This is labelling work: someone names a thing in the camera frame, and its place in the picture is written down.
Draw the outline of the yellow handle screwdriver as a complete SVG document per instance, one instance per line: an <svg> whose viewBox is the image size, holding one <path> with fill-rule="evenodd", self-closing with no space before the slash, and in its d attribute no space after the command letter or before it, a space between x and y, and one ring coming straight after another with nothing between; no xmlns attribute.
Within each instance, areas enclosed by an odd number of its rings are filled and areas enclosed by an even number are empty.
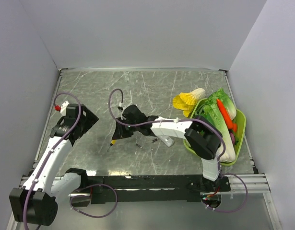
<svg viewBox="0 0 295 230"><path fill-rule="evenodd" d="M110 148L111 148L115 143L116 143L116 140L115 140L115 139L111 140L111 142L110 142L110 144L109 144L109 147L108 147L108 149L107 149L107 152L110 150Z"/></svg>

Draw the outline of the white remote control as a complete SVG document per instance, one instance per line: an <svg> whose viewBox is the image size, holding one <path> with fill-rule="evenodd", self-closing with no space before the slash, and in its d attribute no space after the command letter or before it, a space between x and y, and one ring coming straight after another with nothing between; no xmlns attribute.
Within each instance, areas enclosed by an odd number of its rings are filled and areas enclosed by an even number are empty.
<svg viewBox="0 0 295 230"><path fill-rule="evenodd" d="M162 141L167 147L171 147L174 145L174 140L170 136L158 136L157 137L160 141Z"/></svg>

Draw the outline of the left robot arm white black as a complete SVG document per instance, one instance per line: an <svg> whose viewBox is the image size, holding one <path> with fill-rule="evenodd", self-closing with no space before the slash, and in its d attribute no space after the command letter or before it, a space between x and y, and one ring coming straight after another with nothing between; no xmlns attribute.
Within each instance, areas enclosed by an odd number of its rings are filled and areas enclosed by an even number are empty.
<svg viewBox="0 0 295 230"><path fill-rule="evenodd" d="M15 221L49 226L54 221L58 204L74 190L87 190L86 170L70 168L54 182L60 165L80 139L99 118L84 104L64 102L62 117L52 128L45 152L38 165L20 188L11 190L9 199Z"/></svg>

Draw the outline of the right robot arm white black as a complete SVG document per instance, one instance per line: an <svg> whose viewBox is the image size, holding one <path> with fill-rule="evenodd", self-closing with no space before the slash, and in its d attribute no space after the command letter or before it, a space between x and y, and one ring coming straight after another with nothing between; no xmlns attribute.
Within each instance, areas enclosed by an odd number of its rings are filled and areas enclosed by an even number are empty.
<svg viewBox="0 0 295 230"><path fill-rule="evenodd" d="M147 116L136 105L122 111L116 121L111 144L116 140L130 138L134 132L151 137L174 137L186 140L203 164L203 185L214 191L220 185L220 156L225 152L223 136L204 117L168 119L157 115Z"/></svg>

